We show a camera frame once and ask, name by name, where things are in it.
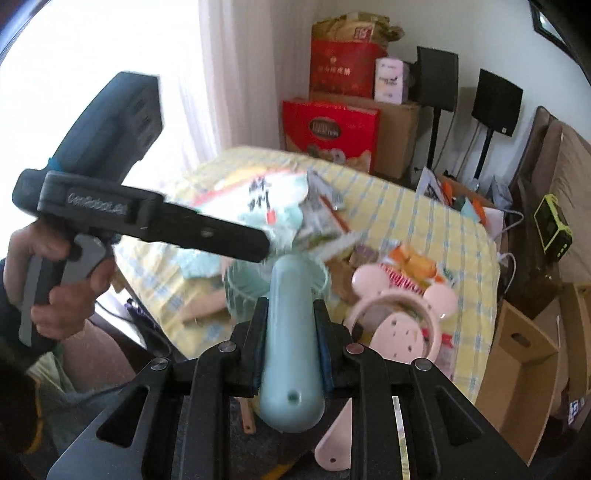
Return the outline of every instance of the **speaker stand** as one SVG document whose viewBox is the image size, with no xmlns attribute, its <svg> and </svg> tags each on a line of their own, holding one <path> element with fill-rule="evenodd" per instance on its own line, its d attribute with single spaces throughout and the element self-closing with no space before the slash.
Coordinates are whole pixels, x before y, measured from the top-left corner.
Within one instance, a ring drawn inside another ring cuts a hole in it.
<svg viewBox="0 0 591 480">
<path fill-rule="evenodd" d="M 484 146 L 482 147 L 482 153 L 480 154 L 480 160 L 478 160 L 478 166 L 476 167 L 476 172 L 474 173 L 474 178 L 479 179 L 480 174 L 482 173 L 482 167 L 484 167 L 484 161 L 486 160 L 486 155 L 488 153 L 488 148 L 491 146 L 492 134 L 495 131 L 492 128 L 489 128 L 486 131 L 486 140 L 484 140 Z"/>
<path fill-rule="evenodd" d="M 427 156 L 427 168 L 433 169 L 433 158 L 435 158 L 435 145 L 437 145 L 437 132 L 439 132 L 439 119 L 441 118 L 441 109 L 433 109 L 433 126 L 431 127 L 431 144 L 429 145 L 429 155 Z"/>
</svg>

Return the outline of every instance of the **finger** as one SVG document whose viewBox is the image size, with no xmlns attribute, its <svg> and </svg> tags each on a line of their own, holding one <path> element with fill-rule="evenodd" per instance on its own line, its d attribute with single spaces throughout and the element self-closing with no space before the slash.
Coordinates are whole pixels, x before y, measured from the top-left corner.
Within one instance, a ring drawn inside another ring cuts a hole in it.
<svg viewBox="0 0 591 480">
<path fill-rule="evenodd" d="M 90 287 L 90 280 L 58 285 L 49 292 L 49 304 L 59 309 L 70 309 L 78 312 L 88 308 L 95 302 L 95 292 Z"/>
<path fill-rule="evenodd" d="M 69 253 L 70 242 L 40 220 L 14 232 L 9 243 L 9 254 L 15 258 L 40 255 L 57 262 L 67 258 Z"/>
<path fill-rule="evenodd" d="M 31 320 L 40 335 L 54 340 L 64 340 L 81 331 L 85 320 L 93 311 L 94 308 L 72 312 L 68 308 L 35 305 L 31 308 Z"/>
<path fill-rule="evenodd" d="M 28 262 L 32 254 L 52 261 L 68 256 L 70 244 L 44 223 L 36 221 L 11 236 L 4 265 L 4 287 L 8 300 L 20 305 L 27 277 Z"/>
<path fill-rule="evenodd" d="M 113 257 L 104 259 L 90 275 L 90 287 L 95 293 L 96 297 L 101 296 L 109 289 L 109 285 L 113 280 L 117 264 Z"/>
</svg>

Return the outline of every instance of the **plaid tablecloth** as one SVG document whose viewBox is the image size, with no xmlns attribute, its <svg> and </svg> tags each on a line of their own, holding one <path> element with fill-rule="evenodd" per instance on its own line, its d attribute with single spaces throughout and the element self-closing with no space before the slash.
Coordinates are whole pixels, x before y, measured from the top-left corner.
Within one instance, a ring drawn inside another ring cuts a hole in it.
<svg viewBox="0 0 591 480">
<path fill-rule="evenodd" d="M 492 342 L 499 278 L 495 245 L 484 228 L 389 182 L 323 160 L 251 147 L 225 151 L 165 193 L 177 203 L 188 204 L 196 194 L 212 189 L 237 170 L 259 166 L 313 166 L 345 195 L 343 217 L 351 229 L 365 233 L 367 244 L 380 248 L 393 239 L 407 241 L 457 273 L 459 313 L 445 320 L 442 329 L 453 335 L 457 349 L 454 383 L 474 402 Z M 121 271 L 152 315 L 185 355 L 195 357 L 229 338 L 232 326 L 227 312 L 189 325 L 176 319 L 191 298 L 221 286 L 219 281 L 183 278 L 174 261 L 176 250 L 124 238 L 116 253 Z M 333 321 L 343 320 L 345 304 L 336 301 L 331 307 Z"/>
</svg>

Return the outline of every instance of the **gift box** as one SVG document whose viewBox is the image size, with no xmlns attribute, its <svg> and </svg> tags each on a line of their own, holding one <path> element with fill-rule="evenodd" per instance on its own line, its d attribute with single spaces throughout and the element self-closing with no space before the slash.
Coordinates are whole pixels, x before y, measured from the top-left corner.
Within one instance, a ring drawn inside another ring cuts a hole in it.
<svg viewBox="0 0 591 480">
<path fill-rule="evenodd" d="M 367 12 L 328 18 L 312 26 L 310 90 L 366 98 L 374 96 L 375 61 L 404 31 L 390 19 Z"/>
<path fill-rule="evenodd" d="M 375 43 L 312 40 L 310 90 L 373 98 L 375 62 L 387 54 Z"/>
<path fill-rule="evenodd" d="M 376 61 L 375 91 L 376 102 L 402 105 L 408 100 L 410 67 L 402 60 L 384 58 Z"/>
<path fill-rule="evenodd" d="M 336 103 L 285 101 L 287 150 L 371 174 L 378 146 L 379 113 Z"/>
</svg>

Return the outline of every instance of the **light blue handle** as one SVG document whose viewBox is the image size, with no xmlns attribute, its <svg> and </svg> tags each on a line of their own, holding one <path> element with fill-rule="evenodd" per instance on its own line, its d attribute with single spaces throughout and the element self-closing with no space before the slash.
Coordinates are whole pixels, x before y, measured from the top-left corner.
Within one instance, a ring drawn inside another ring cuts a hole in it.
<svg viewBox="0 0 591 480">
<path fill-rule="evenodd" d="M 324 413 L 308 260 L 281 257 L 271 273 L 260 416 L 279 432 L 303 432 Z"/>
</svg>

